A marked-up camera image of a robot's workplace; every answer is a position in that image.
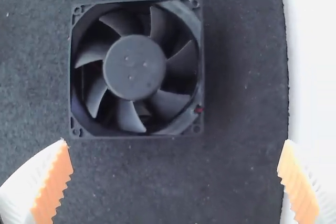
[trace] fan frame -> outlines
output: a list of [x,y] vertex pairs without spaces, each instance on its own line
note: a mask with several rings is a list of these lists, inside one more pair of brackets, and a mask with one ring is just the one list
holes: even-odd
[[[72,67],[78,44],[90,25],[102,14],[120,8],[124,3],[146,2],[157,4],[173,12],[189,27],[198,45],[198,76],[195,92],[187,108],[165,128],[151,134],[136,134],[109,130],[95,122],[81,107],[74,88],[71,87]],[[201,0],[115,0],[90,4],[74,4],[71,10],[70,35],[68,37],[68,111],[69,134],[72,139],[119,139],[119,138],[159,138],[176,136],[195,136],[204,131],[204,26],[203,4]],[[84,125],[94,128],[86,130]]]

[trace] gray carpet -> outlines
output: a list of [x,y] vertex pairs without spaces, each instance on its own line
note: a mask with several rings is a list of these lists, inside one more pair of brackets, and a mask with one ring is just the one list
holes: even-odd
[[[102,0],[0,0],[0,183],[68,138],[71,4],[93,1]],[[75,173],[54,223],[279,223],[276,165],[288,124],[282,1],[204,4],[204,136],[69,140]]]

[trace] dark fabric mat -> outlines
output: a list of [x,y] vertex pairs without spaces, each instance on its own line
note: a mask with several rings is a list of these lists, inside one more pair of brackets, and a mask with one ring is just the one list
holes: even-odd
[[[92,1],[102,0],[0,0],[0,183],[68,137],[70,7]],[[54,223],[279,223],[276,165],[288,118],[282,1],[204,5],[204,136],[68,141],[75,173]]]

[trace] fan blade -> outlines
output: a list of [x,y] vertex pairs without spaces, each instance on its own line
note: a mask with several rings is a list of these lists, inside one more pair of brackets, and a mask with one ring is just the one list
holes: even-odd
[[168,16],[164,10],[151,6],[151,34],[150,37],[161,45],[169,31]]
[[167,72],[176,77],[190,77],[197,74],[197,51],[192,40],[167,60]]
[[135,102],[134,107],[139,116],[151,116],[151,113],[148,111],[143,102]]
[[75,68],[79,68],[85,64],[103,60],[110,49],[111,44],[96,42],[86,46],[78,55],[75,62]]
[[141,34],[142,32],[140,22],[136,17],[121,10],[108,13],[100,17],[99,20],[115,30],[120,36]]
[[103,98],[106,91],[107,91],[107,85],[102,76],[100,76],[97,80],[94,81],[94,83],[92,84],[92,86],[88,91],[85,104],[86,107],[88,108],[90,115],[93,118],[97,117],[101,99]]
[[117,110],[117,122],[124,131],[144,133],[146,128],[136,113],[134,103],[119,99]]
[[175,94],[159,90],[150,98],[153,110],[163,119],[175,117],[188,103],[190,95]]

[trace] computer fan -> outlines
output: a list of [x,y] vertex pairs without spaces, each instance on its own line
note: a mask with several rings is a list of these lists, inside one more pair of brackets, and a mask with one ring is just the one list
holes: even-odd
[[76,5],[69,38],[72,137],[202,131],[204,57],[199,0]]

